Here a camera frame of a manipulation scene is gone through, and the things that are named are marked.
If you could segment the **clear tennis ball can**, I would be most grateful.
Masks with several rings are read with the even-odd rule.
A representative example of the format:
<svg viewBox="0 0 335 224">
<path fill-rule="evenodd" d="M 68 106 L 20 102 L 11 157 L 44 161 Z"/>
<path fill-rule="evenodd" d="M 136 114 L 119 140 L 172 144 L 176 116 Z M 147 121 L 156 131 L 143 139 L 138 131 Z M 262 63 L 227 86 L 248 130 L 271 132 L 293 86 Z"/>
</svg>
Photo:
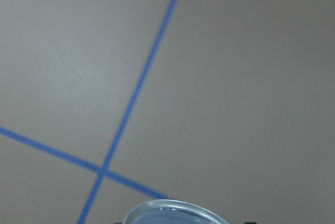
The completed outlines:
<svg viewBox="0 0 335 224">
<path fill-rule="evenodd" d="M 157 199 L 129 211 L 122 223 L 227 223 L 215 213 L 179 200 Z"/>
</svg>

